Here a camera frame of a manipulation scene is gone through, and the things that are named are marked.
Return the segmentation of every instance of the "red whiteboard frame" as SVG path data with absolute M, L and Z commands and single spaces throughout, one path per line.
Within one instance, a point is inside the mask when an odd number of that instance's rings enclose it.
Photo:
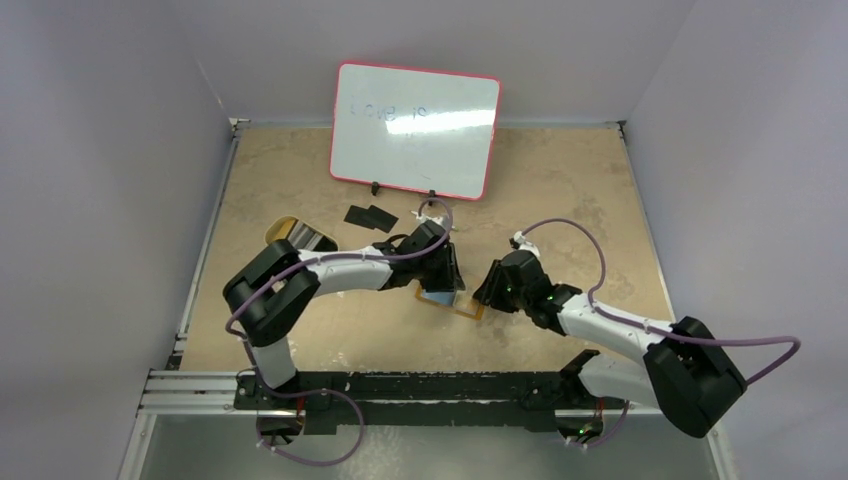
M 480 196 L 476 197 L 476 198 L 474 198 L 474 197 L 464 197 L 464 196 L 461 196 L 461 195 L 448 195 L 448 194 L 436 192 L 436 195 L 438 195 L 440 197 L 458 198 L 460 200 L 472 200 L 472 201 L 480 200 L 481 198 L 483 198 L 486 195 L 486 189 L 489 186 L 489 168 L 492 165 L 492 149 L 495 146 L 495 131 L 498 128 L 498 112 L 500 111 L 500 107 L 501 107 L 501 81 L 498 78 L 493 77 L 491 75 L 479 75 L 479 74 L 473 74 L 473 73 L 450 72 L 450 71 L 446 71 L 446 70 L 437 70 L 437 69 L 431 69 L 431 68 L 401 67 L 401 66 L 397 66 L 397 65 L 384 65 L 384 64 L 380 64 L 380 63 L 359 62 L 359 61 L 353 61 L 353 60 L 346 60 L 346 61 L 342 62 L 341 64 L 339 64 L 339 68 L 336 71 L 337 72 L 336 73 L 336 97 L 333 99 L 333 127 L 332 127 L 333 133 L 330 137 L 330 162 L 329 162 L 330 176 L 335 178 L 336 180 L 341 180 L 341 181 L 345 181 L 345 182 L 353 182 L 353 183 L 361 183 L 363 185 L 370 185 L 371 183 L 367 182 L 365 180 L 358 180 L 358 179 L 347 178 L 347 177 L 339 177 L 339 176 L 336 176 L 336 175 L 333 174 L 333 144 L 335 142 L 335 137 L 336 137 L 336 106 L 338 105 L 338 99 L 339 99 L 339 81 L 341 79 L 341 69 L 345 65 L 359 65 L 359 66 L 362 66 L 362 67 L 390 68 L 390 69 L 394 69 L 394 70 L 408 70 L 408 71 L 412 71 L 412 72 L 438 73 L 438 74 L 441 74 L 441 75 L 454 75 L 454 76 L 458 76 L 458 77 L 485 78 L 487 80 L 494 80 L 498 84 L 498 99 L 495 102 L 495 121 L 492 124 L 492 138 L 489 141 L 489 157 L 486 160 L 486 172 L 483 174 L 483 191 L 480 193 Z M 400 187 L 400 186 L 397 186 L 397 185 L 388 185 L 388 184 L 382 184 L 381 183 L 380 188 L 383 188 L 383 187 L 393 188 L 395 190 L 405 190 L 405 191 L 408 191 L 408 192 L 425 193 L 425 194 L 429 193 L 429 191 L 427 191 L 427 190 L 419 190 L 417 188 Z

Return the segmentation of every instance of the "black base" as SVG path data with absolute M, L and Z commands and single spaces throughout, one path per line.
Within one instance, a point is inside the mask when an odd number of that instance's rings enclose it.
M 244 394 L 236 394 L 237 410 L 296 409 L 296 400 L 268 396 L 250 374 L 239 377 L 238 383 Z M 344 392 L 369 425 L 513 426 L 555 432 L 562 429 L 555 410 L 594 411 L 597 405 L 596 398 L 568 385 L 560 372 L 299 372 L 279 391 Z M 624 405 L 617 399 L 604 403 L 609 409 Z M 331 395 L 307 397 L 304 411 L 307 435 L 334 434 L 338 425 L 359 423 L 350 405 Z

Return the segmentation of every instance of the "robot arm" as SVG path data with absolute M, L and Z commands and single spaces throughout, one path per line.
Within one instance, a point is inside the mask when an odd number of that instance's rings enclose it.
M 592 341 L 625 357 L 585 351 L 563 371 L 578 388 L 596 397 L 657 407 L 680 430 L 699 438 L 745 392 L 745 379 L 720 347 L 684 344 L 600 315 L 580 289 L 552 284 L 537 255 L 535 248 L 519 248 L 495 260 L 474 298 L 507 313 L 522 310 L 540 328 Z M 713 338 L 691 317 L 669 324 L 598 302 L 595 306 L 662 331 Z
M 321 295 L 346 290 L 388 290 L 418 280 L 429 292 L 465 288 L 456 263 L 454 246 L 444 242 L 432 252 L 409 260 L 390 261 L 390 256 L 420 252 L 435 244 L 444 228 L 422 217 L 415 231 L 386 242 L 350 252 L 333 252 L 328 262 L 320 260 L 289 275 L 279 288 L 266 291 L 239 316 L 257 366 L 272 388 L 295 378 L 297 369 L 289 351 L 288 334 L 309 302 Z M 395 246 L 392 240 L 402 240 Z M 305 260 L 327 255 L 297 250 L 287 240 L 269 244 L 224 287 L 224 298 L 235 312 L 271 277 Z

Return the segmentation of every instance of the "cable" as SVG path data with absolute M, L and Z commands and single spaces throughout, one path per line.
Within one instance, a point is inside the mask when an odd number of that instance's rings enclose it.
M 275 283 L 285 280 L 286 277 L 293 274 L 294 272 L 296 272 L 296 271 L 298 271 L 302 268 L 305 268 L 309 265 L 312 265 L 314 263 L 333 261 L 333 260 L 342 260 L 342 259 L 362 259 L 363 261 L 364 260 L 375 260 L 375 261 L 380 261 L 380 262 L 398 262 L 398 261 L 411 260 L 413 258 L 421 257 L 421 256 L 427 255 L 428 253 L 436 250 L 437 248 L 442 246 L 448 240 L 448 236 L 450 235 L 450 231 L 451 231 L 451 226 L 453 225 L 453 211 L 451 210 L 450 206 L 448 206 L 448 204 L 444 200 L 442 200 L 440 198 L 432 198 L 431 197 L 431 198 L 428 198 L 427 200 L 422 201 L 421 204 L 418 206 L 418 215 L 419 216 L 421 215 L 421 213 L 424 209 L 424 205 L 427 204 L 428 202 L 436 202 L 436 203 L 440 204 L 442 207 L 445 208 L 445 211 L 447 212 L 447 217 L 448 217 L 447 225 L 445 225 L 443 227 L 445 232 L 442 234 L 441 237 L 439 237 L 439 239 L 433 245 L 430 245 L 429 247 L 427 247 L 427 248 L 425 248 L 421 251 L 418 251 L 418 252 L 415 252 L 415 253 L 409 253 L 409 254 L 406 254 L 406 255 L 362 255 L 362 254 L 359 254 L 359 253 L 340 252 L 340 253 L 328 253 L 327 255 L 323 255 L 323 256 L 320 256 L 320 257 L 313 257 L 313 258 L 309 258 L 307 260 L 303 260 L 303 261 L 298 262 L 298 263 L 292 265 L 291 267 L 283 270 L 281 273 L 278 273 L 277 275 L 274 275 L 273 277 L 271 277 L 271 279 L 268 280 L 268 282 L 266 282 L 264 285 L 259 287 L 259 289 L 256 290 L 256 292 L 253 295 L 251 295 L 247 300 L 245 300 L 245 302 L 239 308 L 237 308 L 235 312 L 233 312 L 233 315 L 229 318 L 229 320 L 227 320 L 227 324 L 224 327 L 224 329 L 227 331 L 227 333 L 229 333 L 231 335 L 235 335 L 236 337 L 238 337 L 242 341 L 242 344 L 244 346 L 244 351 L 247 354 L 247 358 L 250 360 L 250 365 L 251 365 L 250 368 L 252 368 L 255 371 L 256 380 L 259 382 L 260 385 L 262 385 L 262 388 L 266 391 L 266 393 L 268 393 L 272 397 L 287 399 L 287 400 L 293 399 L 293 398 L 303 398 L 303 397 L 308 397 L 310 395 L 318 395 L 318 394 L 333 395 L 333 396 L 341 398 L 342 400 L 349 403 L 350 406 L 353 407 L 353 410 L 354 410 L 354 412 L 356 412 L 356 416 L 359 419 L 359 435 L 356 438 L 356 443 L 353 444 L 353 447 L 351 447 L 351 449 L 347 453 L 345 453 L 344 455 L 342 455 L 341 457 L 339 457 L 335 460 L 311 460 L 311 459 L 308 459 L 308 458 L 303 458 L 303 457 L 300 457 L 298 455 L 288 453 L 285 450 L 280 450 L 276 446 L 269 445 L 268 442 L 266 442 L 265 439 L 262 437 L 262 432 L 258 428 L 258 422 L 257 422 L 256 434 L 257 434 L 259 442 L 257 443 L 257 446 L 264 447 L 264 448 L 268 449 L 269 451 L 271 451 L 272 453 L 276 453 L 277 455 L 281 455 L 285 458 L 288 458 L 289 460 L 294 460 L 295 462 L 302 463 L 304 465 L 309 465 L 309 466 L 313 466 L 313 467 L 329 467 L 329 466 L 332 466 L 332 465 L 337 465 L 337 464 L 347 460 L 348 458 L 350 458 L 350 456 L 353 455 L 354 452 L 356 452 L 356 450 L 362 444 L 362 438 L 365 436 L 365 418 L 362 415 L 362 410 L 359 408 L 359 406 L 356 404 L 356 402 L 352 398 L 350 398 L 349 396 L 345 395 L 344 393 L 336 391 L 336 390 L 329 390 L 329 389 L 326 389 L 326 388 L 322 388 L 322 389 L 319 389 L 319 390 L 309 390 L 309 391 L 297 392 L 297 393 L 280 393 L 280 392 L 275 391 L 273 388 L 271 388 L 270 385 L 268 385 L 267 382 L 265 382 L 265 379 L 262 377 L 262 373 L 259 371 L 259 367 L 256 365 L 256 358 L 253 356 L 253 351 L 250 349 L 250 344 L 248 343 L 247 335 L 245 335 L 243 332 L 240 332 L 240 331 L 234 329 L 233 324 L 235 324 L 235 322 L 238 321 L 238 318 L 248 309 L 248 307 L 250 307 L 250 305 L 253 302 L 255 302 L 259 297 L 261 297 L 269 289 L 271 289 L 274 286 Z
M 596 418 L 604 418 L 604 397 L 599 398 L 595 404 L 595 412 L 592 414 L 592 420 Z
M 390 244 L 392 244 L 392 246 L 394 246 L 394 243 L 396 241 L 400 240 L 401 238 L 406 238 L 408 236 L 409 235 L 406 234 L 406 233 L 398 233 L 397 235 L 392 235 L 391 237 L 387 238 L 386 243 L 390 243 Z
M 624 424 L 624 419 L 627 417 L 627 412 L 629 410 L 630 410 L 630 401 L 625 400 L 624 406 L 621 407 L 621 415 L 618 416 L 618 419 L 615 421 L 613 426 L 610 427 L 609 431 L 606 432 L 606 434 L 601 435 L 594 442 L 592 442 L 592 443 L 579 443 L 579 442 L 573 443 L 573 442 L 571 442 L 570 438 L 566 438 L 566 445 L 573 446 L 573 447 L 576 447 L 576 448 L 581 448 L 583 450 L 588 450 L 589 448 L 595 448 L 595 447 L 598 447 L 600 445 L 607 443 L 609 441 L 609 439 L 612 438 L 612 436 L 615 435 L 616 432 L 618 432 L 618 430 L 621 428 L 621 425 Z M 604 419 L 604 417 L 603 417 L 603 406 L 601 406 L 600 412 L 598 412 L 597 409 L 595 410 L 594 414 L 592 415 L 592 420 L 594 421 L 598 417 L 600 417 L 601 421 L 603 421 L 603 419 Z M 560 443 L 560 442 L 562 442 L 562 439 L 558 438 L 556 440 L 556 442 Z
M 575 227 L 578 230 L 580 230 L 581 232 L 583 232 L 583 234 L 586 235 L 586 237 L 589 238 L 589 241 L 592 242 L 592 245 L 595 247 L 595 251 L 598 252 L 598 259 L 600 260 L 600 263 L 601 263 L 601 275 L 600 275 L 600 278 L 598 279 L 598 283 L 596 283 L 592 288 L 590 288 L 586 292 L 586 296 L 589 299 L 589 305 L 596 312 L 598 312 L 602 316 L 604 316 L 604 317 L 606 317 L 606 318 L 608 318 L 608 319 L 610 319 L 614 322 L 618 322 L 618 323 L 621 323 L 621 324 L 624 324 L 624 325 L 627 325 L 627 326 L 630 326 L 630 327 L 638 328 L 640 330 L 645 328 L 645 325 L 643 325 L 642 322 L 607 312 L 606 310 L 602 309 L 601 307 L 599 307 L 595 304 L 595 292 L 597 292 L 604 285 L 604 282 L 607 279 L 607 261 L 606 261 L 606 257 L 604 256 L 604 251 L 603 251 L 603 249 L 601 249 L 601 244 L 598 243 L 598 240 L 595 238 L 594 235 L 592 235 L 592 232 L 590 232 L 588 229 L 586 229 L 586 227 L 584 227 L 583 225 L 580 225 L 579 223 L 575 222 L 574 220 L 569 220 L 567 218 L 548 218 L 546 220 L 542 220 L 540 222 L 534 223 L 533 225 L 530 225 L 529 227 L 525 228 L 521 232 L 521 234 L 527 235 L 528 233 L 532 232 L 533 230 L 535 230 L 538 227 L 541 227 L 542 225 L 546 225 L 548 223 L 554 223 L 554 222 L 565 223 L 567 225 L 571 225 L 572 227 Z M 675 341 L 678 341 L 678 342 L 681 342 L 681 343 L 690 343 L 690 344 L 693 344 L 693 345 L 703 345 L 703 346 L 707 346 L 707 347 L 758 347 L 758 346 L 763 346 L 763 345 L 776 345 L 776 344 L 781 344 L 781 343 L 792 344 L 792 346 L 789 347 L 789 350 L 787 350 L 786 353 L 784 353 L 783 355 L 778 357 L 777 360 L 773 361 L 772 363 L 770 363 L 769 365 L 767 365 L 765 368 L 763 368 L 759 372 L 755 373 L 754 375 L 751 375 L 751 377 L 747 379 L 747 383 L 748 383 L 749 386 L 753 385 L 755 382 L 762 379 L 763 377 L 765 377 L 769 373 L 773 372 L 777 367 L 783 365 L 787 360 L 792 358 L 792 356 L 795 355 L 798 352 L 798 349 L 801 348 L 801 340 L 798 339 L 798 337 L 794 337 L 794 336 L 791 336 L 791 335 L 784 335 L 784 336 L 779 336 L 779 337 L 752 338 L 752 339 L 743 339 L 743 340 L 715 340 L 715 339 L 709 339 L 709 338 L 685 337 L 683 335 L 678 335 L 676 333 L 667 332 L 665 330 L 661 330 L 659 328 L 656 328 L 656 327 L 653 327 L 653 326 L 650 326 L 650 325 L 647 326 L 647 330 L 651 333 L 655 333 L 657 335 L 662 335 L 663 337 L 670 338 L 672 340 L 675 340 Z M 606 442 L 609 439 L 609 437 L 611 437 L 618 430 L 621 423 L 624 421 L 624 417 L 627 414 L 627 408 L 629 406 L 630 406 L 630 402 L 627 402 L 624 410 L 622 410 L 622 412 L 621 412 L 621 416 L 618 418 L 618 421 L 615 423 L 615 425 L 613 425 L 613 427 L 610 429 L 610 432 L 607 433 L 606 435 L 603 435 L 602 437 L 598 438 L 598 440 L 593 442 L 591 444 L 591 446 L 594 447 L 594 446 L 597 446 L 597 445 L 600 445 L 600 444 Z

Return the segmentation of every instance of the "wooden table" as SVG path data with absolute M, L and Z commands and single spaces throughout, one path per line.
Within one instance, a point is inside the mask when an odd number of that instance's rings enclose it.
M 263 247 L 268 226 L 294 215 L 358 249 L 387 234 L 342 221 L 351 204 L 375 204 L 400 217 L 392 233 L 409 233 L 421 195 L 333 180 L 329 129 L 252 128 L 235 157 L 209 245 L 182 370 L 235 371 L 247 366 L 239 342 L 224 332 L 224 284 Z M 609 272 L 601 301 L 639 315 L 670 319 L 659 265 L 618 132 L 611 129 L 499 129 L 485 197 L 449 201 L 451 235 L 471 290 L 507 240 L 548 217 L 574 219 L 598 237 Z M 441 213 L 434 206 L 432 212 Z M 576 229 L 548 225 L 530 235 L 554 282 L 586 289 L 598 259 Z M 290 334 L 303 370 L 515 371 L 562 368 L 584 348 L 532 324 L 523 314 L 486 310 L 474 321 L 414 298 L 414 286 L 345 292 L 313 300 Z

